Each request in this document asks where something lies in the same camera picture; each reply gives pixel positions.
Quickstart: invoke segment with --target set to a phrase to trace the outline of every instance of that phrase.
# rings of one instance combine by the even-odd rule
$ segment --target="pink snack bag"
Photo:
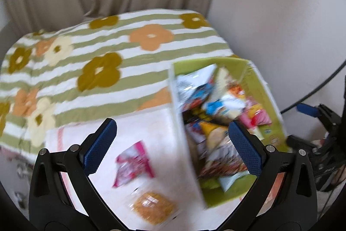
[[[141,174],[148,174],[151,178],[154,177],[142,141],[138,141],[127,148],[117,156],[115,161],[118,166],[118,172],[113,187],[124,185]]]

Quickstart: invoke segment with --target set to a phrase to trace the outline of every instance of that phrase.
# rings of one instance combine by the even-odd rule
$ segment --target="metal screw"
[[[46,149],[46,148],[42,148],[42,149],[39,151],[39,154],[40,154],[40,155],[44,155],[45,153],[47,153],[47,149]]]
[[[272,146],[272,145],[268,145],[268,146],[266,147],[266,149],[267,149],[268,152],[271,152],[271,153],[275,151],[275,147]]]
[[[71,147],[70,147],[70,150],[72,151],[72,152],[75,152],[75,151],[77,151],[79,149],[79,145],[78,144],[73,144]]]
[[[300,149],[298,152],[299,152],[299,154],[302,155],[302,156],[305,156],[305,155],[306,155],[306,152],[305,152],[303,149]]]

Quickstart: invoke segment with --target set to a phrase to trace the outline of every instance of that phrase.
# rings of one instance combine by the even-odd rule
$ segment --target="snack bag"
[[[247,170],[240,155],[228,137],[228,128],[208,122],[199,122],[207,138],[208,156],[199,177],[229,176]]]
[[[229,85],[228,94],[233,95],[234,97],[246,102],[246,95],[244,89],[240,86],[240,84],[232,83]]]
[[[130,208],[154,230],[162,227],[179,214],[178,205],[153,185],[137,188],[131,195]]]
[[[259,140],[263,140],[264,139],[264,137],[263,137],[260,129],[258,128],[258,126],[255,126],[254,128],[248,128],[247,131],[250,132],[253,135],[256,135]]]
[[[194,121],[186,124],[185,129],[193,141],[195,141],[197,144],[197,154],[199,159],[201,160],[205,158],[207,155],[206,138],[198,122]]]
[[[212,152],[226,137],[228,138],[228,127],[226,126],[220,126],[206,121],[200,121],[198,124],[207,138],[208,152]]]
[[[230,176],[247,170],[233,143],[217,147],[207,158],[199,177]]]
[[[213,88],[216,64],[209,65],[187,75],[176,77],[181,112],[202,104]]]
[[[208,102],[219,100],[227,92],[228,86],[233,83],[233,81],[228,70],[225,67],[220,67],[215,76],[215,85]]]
[[[249,97],[247,100],[246,114],[251,120],[251,124],[253,126],[272,123],[272,120],[270,119],[267,111],[252,97]]]
[[[237,172],[235,175],[232,175],[232,176],[219,177],[218,180],[219,180],[219,183],[220,183],[222,190],[224,192],[226,192],[237,179],[239,179],[245,175],[248,175],[248,174],[250,174],[249,171],[244,170],[244,171]]]
[[[151,178],[154,177],[142,141],[138,141],[130,148],[127,148],[117,156],[115,161],[118,172],[113,187],[124,185],[141,174],[147,174]]]
[[[236,119],[243,112],[245,106],[246,104],[242,100],[226,94],[215,102],[204,103],[202,109],[207,115],[227,124]]]

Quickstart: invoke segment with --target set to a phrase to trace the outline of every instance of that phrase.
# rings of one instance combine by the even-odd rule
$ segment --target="blue gripper pad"
[[[259,177],[262,172],[262,158],[234,121],[228,126],[228,136],[250,174]]]
[[[316,107],[312,107],[304,103],[298,104],[296,108],[298,112],[301,112],[314,118],[318,118],[321,115],[320,111]]]
[[[95,135],[98,136],[96,137],[94,143],[90,146],[89,150],[83,156],[83,170],[87,176],[97,171],[103,157],[106,155],[110,145],[117,135],[117,123],[113,119],[107,120],[109,120],[109,122],[104,129],[102,130],[102,124],[93,134],[94,137]]]

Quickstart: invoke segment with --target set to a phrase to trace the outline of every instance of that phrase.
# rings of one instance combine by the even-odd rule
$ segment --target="black cable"
[[[321,213],[320,213],[320,215],[319,215],[319,217],[318,217],[318,220],[320,220],[320,218],[322,217],[323,211],[324,211],[324,209],[326,208],[326,206],[327,206],[327,204],[328,204],[328,202],[329,202],[329,200],[330,200],[330,197],[331,197],[332,194],[334,193],[335,188],[339,185],[338,183],[339,183],[339,181],[340,181],[342,175],[344,174],[345,169],[346,169],[346,165],[344,165],[344,168],[343,168],[342,173],[340,174],[338,180],[336,181],[336,184],[335,184],[334,188],[332,189],[332,192],[329,194],[328,199],[327,199],[326,203],[324,204],[323,209],[321,210]]]
[[[317,86],[313,91],[305,95],[302,99],[298,100],[296,103],[293,103],[289,107],[283,109],[281,111],[281,114],[286,113],[287,111],[293,109],[295,106],[300,104],[301,102],[307,100],[309,97],[313,96],[317,91],[319,91],[321,88],[323,88],[327,83],[329,83],[334,77],[346,66],[346,60],[339,66],[338,69],[335,70],[334,73],[332,73],[324,82],[322,82],[319,86]]]

